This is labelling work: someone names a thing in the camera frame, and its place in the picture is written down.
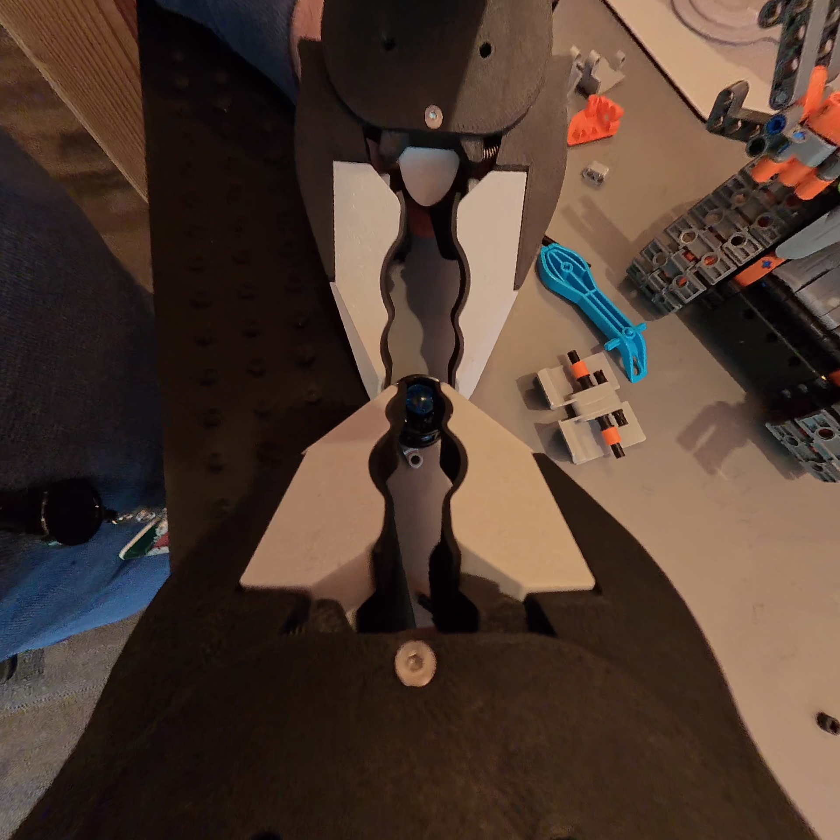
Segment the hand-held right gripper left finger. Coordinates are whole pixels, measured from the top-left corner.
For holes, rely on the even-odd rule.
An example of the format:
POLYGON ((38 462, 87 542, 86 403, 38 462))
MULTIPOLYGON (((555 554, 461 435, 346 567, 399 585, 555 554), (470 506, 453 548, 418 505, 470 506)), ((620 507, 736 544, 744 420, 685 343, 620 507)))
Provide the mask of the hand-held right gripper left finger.
POLYGON ((391 385, 308 446, 239 579, 247 591, 331 600, 357 613, 373 595, 401 620, 401 563, 371 456, 388 435, 391 385))

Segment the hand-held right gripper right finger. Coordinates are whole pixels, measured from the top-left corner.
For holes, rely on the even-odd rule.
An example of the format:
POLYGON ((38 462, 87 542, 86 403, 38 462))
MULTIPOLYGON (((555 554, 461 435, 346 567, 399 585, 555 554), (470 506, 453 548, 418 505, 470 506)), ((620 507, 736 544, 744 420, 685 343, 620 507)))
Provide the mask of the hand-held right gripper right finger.
POLYGON ((450 385, 438 387, 449 486, 438 541, 438 629, 477 631, 499 602, 593 592, 595 577, 535 452, 450 385))

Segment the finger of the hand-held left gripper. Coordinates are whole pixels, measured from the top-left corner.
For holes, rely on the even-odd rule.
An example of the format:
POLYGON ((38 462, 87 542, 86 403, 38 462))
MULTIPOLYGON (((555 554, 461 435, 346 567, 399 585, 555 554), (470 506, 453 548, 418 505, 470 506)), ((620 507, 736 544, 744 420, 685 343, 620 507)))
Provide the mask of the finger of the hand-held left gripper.
POLYGON ((332 165, 333 299, 369 397, 392 379, 389 269, 403 238, 403 200, 372 164, 332 165))
POLYGON ((470 398, 518 296, 515 288, 527 175, 493 170, 460 200, 455 243, 462 290, 454 310, 451 383, 470 398))

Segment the black toy wheel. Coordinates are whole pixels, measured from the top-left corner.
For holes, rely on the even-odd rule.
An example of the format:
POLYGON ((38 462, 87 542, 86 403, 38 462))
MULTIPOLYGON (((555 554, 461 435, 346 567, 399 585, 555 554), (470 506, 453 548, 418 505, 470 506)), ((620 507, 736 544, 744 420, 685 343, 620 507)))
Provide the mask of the black toy wheel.
POLYGON ((448 421, 452 413, 452 402, 440 380, 428 374, 411 374, 400 380, 396 397, 396 434, 400 446, 425 449, 442 439, 451 438, 448 421), (420 378, 431 381, 436 389, 434 415, 428 417, 425 422, 406 417, 406 387, 420 378))

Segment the person's left forearm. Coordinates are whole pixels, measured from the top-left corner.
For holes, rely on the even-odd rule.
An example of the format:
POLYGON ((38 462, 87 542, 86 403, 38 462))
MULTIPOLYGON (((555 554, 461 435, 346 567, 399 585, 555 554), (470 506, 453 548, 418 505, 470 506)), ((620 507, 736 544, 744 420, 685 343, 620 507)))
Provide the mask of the person's left forearm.
POLYGON ((204 26, 291 101, 298 98, 302 40, 320 41, 323 1, 160 1, 204 26))

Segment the blue plastic tool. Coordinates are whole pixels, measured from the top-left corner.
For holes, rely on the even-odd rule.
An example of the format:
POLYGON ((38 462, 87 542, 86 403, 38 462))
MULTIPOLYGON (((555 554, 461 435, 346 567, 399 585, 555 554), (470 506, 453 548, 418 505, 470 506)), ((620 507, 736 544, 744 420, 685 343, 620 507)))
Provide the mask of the blue plastic tool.
POLYGON ((644 337, 647 324, 633 323, 598 287, 590 264, 547 236, 542 240, 535 266, 543 286, 590 320, 602 335, 606 351, 620 354, 627 379, 631 383, 642 381, 648 374, 644 337))

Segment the white block with orange pins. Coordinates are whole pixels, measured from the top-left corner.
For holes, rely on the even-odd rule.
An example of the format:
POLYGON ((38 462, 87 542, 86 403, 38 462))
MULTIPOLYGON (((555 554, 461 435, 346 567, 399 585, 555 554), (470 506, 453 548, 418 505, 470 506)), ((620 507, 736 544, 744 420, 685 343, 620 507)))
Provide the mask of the white block with orange pins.
POLYGON ((575 465, 620 459, 646 442, 605 352, 584 357, 570 352, 564 364, 541 369, 537 384, 549 408, 559 412, 557 428, 575 465))

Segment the black perforated panel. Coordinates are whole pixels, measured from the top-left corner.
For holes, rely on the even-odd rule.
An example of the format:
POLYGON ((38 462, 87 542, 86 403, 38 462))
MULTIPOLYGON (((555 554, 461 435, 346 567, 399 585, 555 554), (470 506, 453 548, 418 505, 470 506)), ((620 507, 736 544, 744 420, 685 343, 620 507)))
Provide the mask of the black perforated panel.
POLYGON ((301 452, 368 401, 298 189, 288 99, 138 2, 173 566, 252 550, 301 452))

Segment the orange angled panel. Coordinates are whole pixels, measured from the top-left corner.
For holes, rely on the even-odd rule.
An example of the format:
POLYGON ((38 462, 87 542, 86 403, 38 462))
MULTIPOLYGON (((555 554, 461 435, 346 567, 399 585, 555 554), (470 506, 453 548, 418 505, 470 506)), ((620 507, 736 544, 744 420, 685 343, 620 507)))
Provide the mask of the orange angled panel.
POLYGON ((576 146, 613 137, 620 128, 624 109, 606 96, 592 94, 585 107, 570 120, 567 144, 576 146))

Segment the large grey curved panel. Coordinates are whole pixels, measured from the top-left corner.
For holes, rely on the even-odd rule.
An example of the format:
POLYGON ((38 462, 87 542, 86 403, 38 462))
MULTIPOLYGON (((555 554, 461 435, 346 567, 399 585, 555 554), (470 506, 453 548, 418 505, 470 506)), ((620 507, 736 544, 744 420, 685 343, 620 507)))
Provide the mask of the large grey curved panel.
POLYGON ((625 78, 624 65, 626 54, 618 50, 610 63, 597 51, 593 50, 588 56, 583 54, 576 46, 570 48, 572 68, 568 85, 568 96, 574 93, 584 97, 604 96, 621 83, 625 78))

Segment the tracked toy robot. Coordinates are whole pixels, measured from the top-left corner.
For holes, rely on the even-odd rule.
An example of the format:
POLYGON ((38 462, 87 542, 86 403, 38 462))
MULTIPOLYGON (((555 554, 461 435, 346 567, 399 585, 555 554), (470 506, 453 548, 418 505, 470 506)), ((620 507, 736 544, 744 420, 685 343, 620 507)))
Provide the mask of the tracked toy robot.
POLYGON ((652 239, 627 278, 662 314, 700 301, 706 325, 758 387, 775 440, 839 481, 838 1, 762 2, 779 30, 768 113, 749 83, 718 93, 707 131, 749 162, 652 239))

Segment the person's blue jeans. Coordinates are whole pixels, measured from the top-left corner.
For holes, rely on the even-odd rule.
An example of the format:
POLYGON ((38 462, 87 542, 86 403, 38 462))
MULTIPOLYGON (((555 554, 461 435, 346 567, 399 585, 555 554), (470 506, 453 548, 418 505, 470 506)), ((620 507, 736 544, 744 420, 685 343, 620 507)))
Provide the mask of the person's blue jeans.
POLYGON ((103 524, 88 541, 61 546, 3 532, 1 658, 44 648, 145 609, 170 575, 170 554, 122 561, 142 523, 103 524))

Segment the tan wooden board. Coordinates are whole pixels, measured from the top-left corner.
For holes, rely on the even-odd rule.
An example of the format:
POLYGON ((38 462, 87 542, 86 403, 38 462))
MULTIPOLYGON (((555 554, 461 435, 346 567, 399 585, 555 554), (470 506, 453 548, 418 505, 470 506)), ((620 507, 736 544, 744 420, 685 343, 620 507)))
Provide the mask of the tan wooden board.
POLYGON ((1 23, 148 200, 136 1, 2 1, 1 23))

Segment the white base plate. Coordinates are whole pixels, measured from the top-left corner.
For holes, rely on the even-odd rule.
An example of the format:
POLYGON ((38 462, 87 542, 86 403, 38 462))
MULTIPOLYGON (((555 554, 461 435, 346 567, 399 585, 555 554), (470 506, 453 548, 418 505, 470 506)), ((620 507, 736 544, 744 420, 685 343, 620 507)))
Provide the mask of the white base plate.
POLYGON ((743 107, 772 112, 778 28, 759 25, 763 1, 607 1, 701 120, 720 91, 747 81, 743 107))

